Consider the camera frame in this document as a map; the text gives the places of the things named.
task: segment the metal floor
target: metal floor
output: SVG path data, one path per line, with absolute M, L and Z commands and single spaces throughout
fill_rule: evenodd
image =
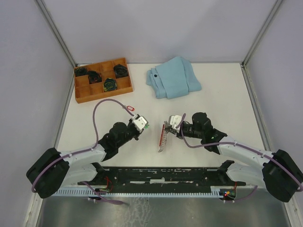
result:
M 238 198 L 250 190 L 238 189 Z M 207 198 L 118 198 L 125 205 L 86 198 L 45 199 L 36 227 L 290 227 L 284 204 L 265 191 L 239 203 Z

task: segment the gray wall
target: gray wall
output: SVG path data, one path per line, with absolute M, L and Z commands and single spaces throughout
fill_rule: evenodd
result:
M 249 63 L 270 139 L 303 170 L 303 1 L 287 0 Z M 296 197 L 303 209 L 303 192 Z
M 0 3 L 0 226 L 22 226 L 26 171 L 49 147 L 72 69 L 33 0 Z
M 276 0 L 45 0 L 77 63 L 242 61 Z

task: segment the light blue fabric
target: light blue fabric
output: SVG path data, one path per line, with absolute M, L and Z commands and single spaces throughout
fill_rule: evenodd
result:
M 175 57 L 148 70 L 146 84 L 153 87 L 157 98 L 168 99 L 202 89 L 191 63 L 182 57 Z

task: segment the red wire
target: red wire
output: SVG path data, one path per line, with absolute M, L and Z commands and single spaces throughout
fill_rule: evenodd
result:
M 108 188 L 108 181 L 109 181 L 109 179 L 108 179 L 107 176 L 105 177 L 105 179 L 107 180 L 107 184 L 106 184 L 106 189 L 107 189 Z
M 111 183 L 111 185 L 112 185 L 112 186 L 111 186 L 111 188 L 110 188 L 110 190 L 109 190 L 109 192 L 111 192 L 111 191 L 113 190 L 113 187 L 114 187 L 114 186 L 113 186 L 113 183 L 110 181 L 110 179 L 109 179 L 107 176 L 105 177 L 105 179 L 107 180 L 107 186 L 106 186 L 106 189 L 108 188 L 108 183 L 109 183 L 109 182 L 110 182 L 110 183 Z

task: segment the wooden tray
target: wooden tray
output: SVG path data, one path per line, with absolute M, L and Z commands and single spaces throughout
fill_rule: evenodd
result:
M 87 71 L 93 70 L 101 74 L 102 82 L 96 84 L 89 84 L 88 75 L 76 77 L 75 79 L 75 96 L 77 103 L 85 103 L 96 99 L 107 98 L 111 96 L 117 96 L 133 91 L 129 71 L 128 76 L 116 79 L 114 66 L 124 65 L 127 67 L 126 59 L 119 58 L 111 61 L 104 61 L 99 63 L 94 63 L 91 65 L 80 66 L 87 69 Z M 104 92 L 103 83 L 107 78 L 112 78 L 116 80 L 117 90 Z

